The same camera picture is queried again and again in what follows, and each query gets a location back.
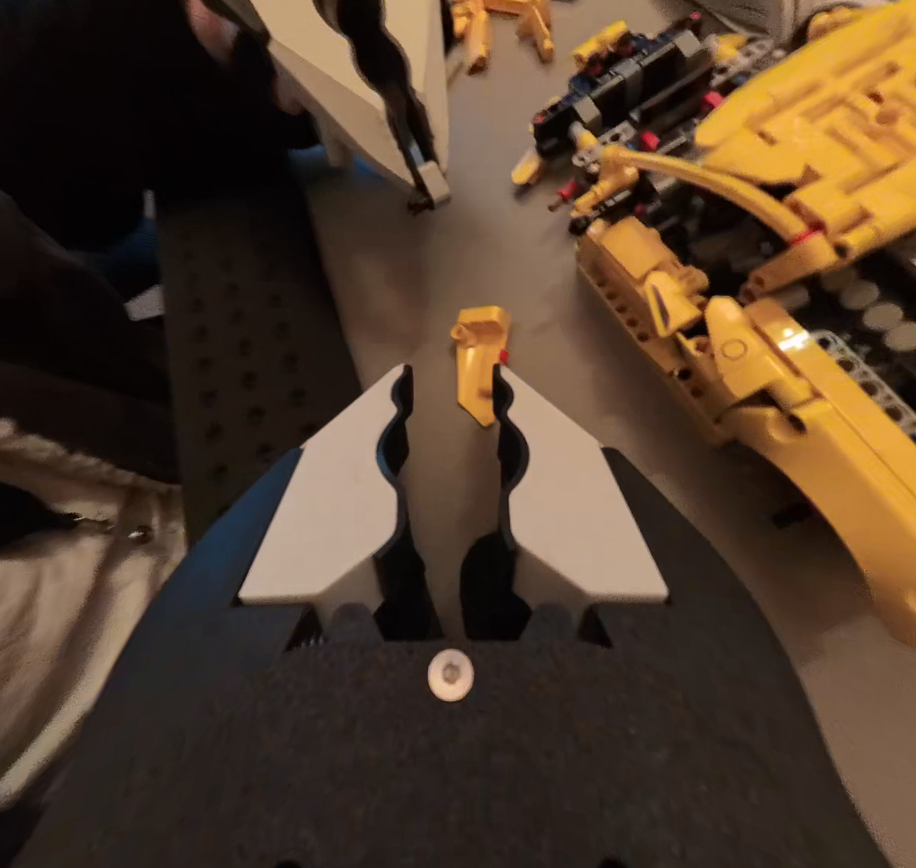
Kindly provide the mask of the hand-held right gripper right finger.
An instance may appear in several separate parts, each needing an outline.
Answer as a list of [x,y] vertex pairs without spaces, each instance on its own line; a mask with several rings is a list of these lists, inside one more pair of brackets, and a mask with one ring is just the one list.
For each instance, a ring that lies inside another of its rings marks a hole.
[[577,630],[598,605],[666,603],[670,589],[601,442],[515,372],[497,366],[492,381],[497,521],[462,564],[465,636],[515,640],[542,607]]

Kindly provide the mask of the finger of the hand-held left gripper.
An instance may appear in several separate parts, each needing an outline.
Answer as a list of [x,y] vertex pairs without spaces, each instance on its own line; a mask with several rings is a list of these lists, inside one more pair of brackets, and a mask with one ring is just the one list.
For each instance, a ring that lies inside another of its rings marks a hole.
[[397,183],[414,183],[383,97],[357,68],[351,41],[316,0],[216,0],[264,43],[323,142],[361,156]]
[[368,115],[347,125],[377,167],[446,167],[450,118],[443,0],[337,0]]

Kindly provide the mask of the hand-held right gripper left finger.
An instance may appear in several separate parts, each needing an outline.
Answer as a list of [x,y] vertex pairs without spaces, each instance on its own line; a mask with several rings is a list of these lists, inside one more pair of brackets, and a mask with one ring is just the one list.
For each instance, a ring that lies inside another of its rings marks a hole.
[[395,641],[441,637],[401,473],[414,374],[396,365],[299,448],[237,598],[306,606],[322,627],[363,605]]

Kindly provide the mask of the grey brick connector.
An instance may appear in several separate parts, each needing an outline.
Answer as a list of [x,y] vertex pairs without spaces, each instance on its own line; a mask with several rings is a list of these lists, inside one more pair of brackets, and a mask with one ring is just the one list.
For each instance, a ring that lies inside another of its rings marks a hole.
[[437,162],[426,161],[419,164],[418,177],[421,192],[429,209],[438,209],[451,200],[451,187]]

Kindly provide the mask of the yellow panel with red pins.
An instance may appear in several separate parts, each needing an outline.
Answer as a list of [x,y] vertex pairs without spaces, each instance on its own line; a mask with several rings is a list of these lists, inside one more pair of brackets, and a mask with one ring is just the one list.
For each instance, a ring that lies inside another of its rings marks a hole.
[[475,422],[495,424],[494,368],[508,358],[510,313],[497,305],[462,309],[451,329],[456,402]]

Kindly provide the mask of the grey desk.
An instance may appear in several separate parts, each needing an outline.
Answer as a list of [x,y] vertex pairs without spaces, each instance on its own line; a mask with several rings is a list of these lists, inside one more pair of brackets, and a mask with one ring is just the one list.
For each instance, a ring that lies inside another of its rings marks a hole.
[[362,167],[304,177],[323,264],[364,386],[398,362],[415,373],[405,484],[418,551],[447,636],[464,635],[459,572],[496,521],[498,430],[455,402],[450,330],[460,309],[511,315],[510,369],[622,453],[748,586],[786,647],[833,759],[896,866],[914,866],[914,650],[893,639],[852,559],[826,524],[784,529],[797,499],[745,450],[711,448],[574,267],[563,180],[517,199],[510,172],[529,148],[532,115],[565,87],[571,50],[617,19],[654,33],[682,0],[576,0],[553,8],[554,63],[495,20],[487,72],[450,85],[452,200],[411,217],[393,187]]

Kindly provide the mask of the person's left hand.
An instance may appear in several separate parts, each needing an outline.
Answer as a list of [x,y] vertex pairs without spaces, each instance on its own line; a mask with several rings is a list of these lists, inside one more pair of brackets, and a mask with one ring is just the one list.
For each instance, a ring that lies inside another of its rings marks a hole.
[[223,72],[229,72],[241,33],[240,27],[212,10],[204,0],[181,0],[181,5],[189,28],[200,47]]

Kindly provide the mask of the dark perforated panel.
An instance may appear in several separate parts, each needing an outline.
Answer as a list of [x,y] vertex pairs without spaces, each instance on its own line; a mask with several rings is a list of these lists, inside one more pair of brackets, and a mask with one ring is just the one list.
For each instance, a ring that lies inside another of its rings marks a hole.
[[190,544],[362,393],[290,177],[156,218]]

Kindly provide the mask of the yellow brick car model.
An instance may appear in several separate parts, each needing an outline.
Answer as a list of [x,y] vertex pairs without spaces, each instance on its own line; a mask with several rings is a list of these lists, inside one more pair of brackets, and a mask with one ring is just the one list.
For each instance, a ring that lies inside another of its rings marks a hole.
[[618,22],[511,181],[568,162],[578,272],[716,446],[769,462],[915,635],[914,0],[800,46]]

